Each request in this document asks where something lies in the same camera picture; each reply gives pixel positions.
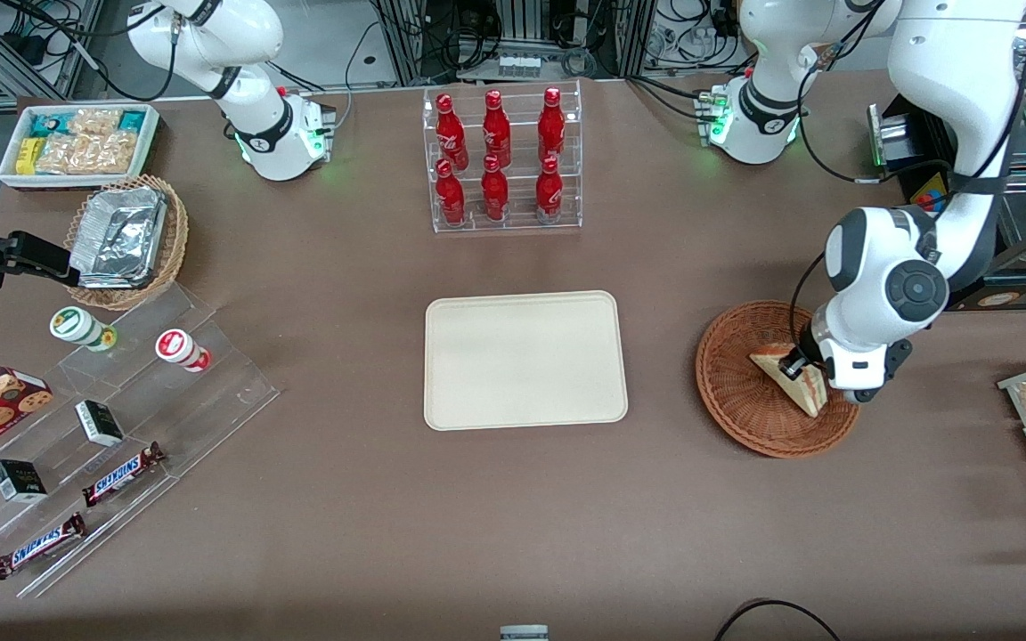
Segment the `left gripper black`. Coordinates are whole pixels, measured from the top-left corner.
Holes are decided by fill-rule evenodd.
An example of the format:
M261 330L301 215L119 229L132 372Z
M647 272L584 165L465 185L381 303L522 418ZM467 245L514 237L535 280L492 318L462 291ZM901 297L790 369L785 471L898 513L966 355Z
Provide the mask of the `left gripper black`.
M895 378L897 369L907 361L913 352L911 340L896 340L887 345L884 354L884 377ZM808 368L816 366L816 352L810 353L802 346L794 346L781 360L781 372L789 380L798 380Z

